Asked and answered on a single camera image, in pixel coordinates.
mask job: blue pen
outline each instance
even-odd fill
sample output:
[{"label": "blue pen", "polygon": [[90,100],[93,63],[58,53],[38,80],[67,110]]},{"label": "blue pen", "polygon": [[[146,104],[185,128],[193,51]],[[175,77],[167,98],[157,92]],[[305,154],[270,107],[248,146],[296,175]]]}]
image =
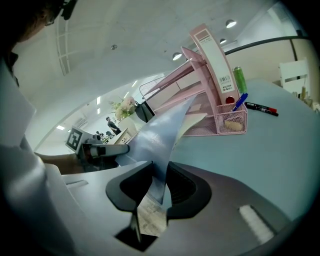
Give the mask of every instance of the blue pen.
[{"label": "blue pen", "polygon": [[235,107],[232,109],[232,111],[236,111],[241,106],[241,104],[244,103],[247,97],[248,97],[248,93],[242,94],[241,97],[235,103]]}]

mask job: white ceiling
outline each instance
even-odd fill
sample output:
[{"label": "white ceiling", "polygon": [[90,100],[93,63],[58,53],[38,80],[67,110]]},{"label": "white ceiling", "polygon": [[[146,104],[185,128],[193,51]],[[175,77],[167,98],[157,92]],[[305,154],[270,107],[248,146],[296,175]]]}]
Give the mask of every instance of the white ceiling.
[{"label": "white ceiling", "polygon": [[[171,59],[181,46],[193,44],[189,31],[201,23],[218,40],[232,42],[257,12],[266,11],[274,1],[78,0],[69,21],[59,17],[54,25],[16,46],[19,59],[14,72],[22,93],[32,102],[49,81],[108,55],[113,44],[118,49],[146,48]],[[237,25],[227,29],[228,19]]]}]

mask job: green can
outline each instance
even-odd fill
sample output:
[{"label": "green can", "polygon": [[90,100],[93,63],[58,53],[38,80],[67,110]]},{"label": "green can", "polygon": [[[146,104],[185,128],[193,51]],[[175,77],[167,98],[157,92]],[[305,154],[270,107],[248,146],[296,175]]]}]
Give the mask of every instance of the green can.
[{"label": "green can", "polygon": [[244,94],[247,92],[247,85],[242,68],[236,66],[233,70],[236,86],[238,87],[239,93]]}]

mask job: light blue table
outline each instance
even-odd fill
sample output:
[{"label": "light blue table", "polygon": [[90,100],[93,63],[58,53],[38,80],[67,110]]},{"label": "light blue table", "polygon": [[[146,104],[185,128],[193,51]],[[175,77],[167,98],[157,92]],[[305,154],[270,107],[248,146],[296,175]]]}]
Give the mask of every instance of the light blue table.
[{"label": "light blue table", "polygon": [[171,161],[235,178],[279,207],[291,220],[307,212],[320,183],[320,117],[284,89],[247,81],[246,134],[182,137]]}]

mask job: wall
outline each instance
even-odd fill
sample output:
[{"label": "wall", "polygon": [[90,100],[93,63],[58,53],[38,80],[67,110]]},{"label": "wall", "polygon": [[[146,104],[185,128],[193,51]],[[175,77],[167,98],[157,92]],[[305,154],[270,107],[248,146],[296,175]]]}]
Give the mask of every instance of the wall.
[{"label": "wall", "polygon": [[262,78],[279,84],[279,63],[294,62],[289,40],[259,44],[226,56],[230,67],[240,66],[245,79]]},{"label": "wall", "polygon": [[256,22],[246,27],[237,37],[237,42],[238,46],[241,47],[258,41],[285,36],[282,29],[267,12]]},{"label": "wall", "polygon": [[229,44],[223,45],[221,48],[224,52],[227,52],[227,51],[233,50],[238,47],[240,47],[238,41],[234,41]]},{"label": "wall", "polygon": [[287,37],[297,36],[297,32],[295,30],[295,27],[289,18],[282,20],[281,24],[282,24],[284,33]]},{"label": "wall", "polygon": [[125,46],[87,61],[43,86],[34,97],[37,113],[25,133],[30,146],[36,149],[60,121],[94,98],[134,80],[174,70],[180,64],[146,49]]},{"label": "wall", "polygon": [[289,20],[291,21],[293,27],[294,27],[294,30],[297,31],[297,30],[300,30],[301,33],[302,33],[302,36],[304,37],[308,37],[308,34],[307,32],[305,31],[305,29],[302,27],[302,25],[299,23],[299,21],[296,19],[296,17],[288,10],[286,9],[285,10]]},{"label": "wall", "polygon": [[310,40],[292,40],[298,61],[306,58],[309,71],[310,97],[320,102],[320,60],[316,49]]}]

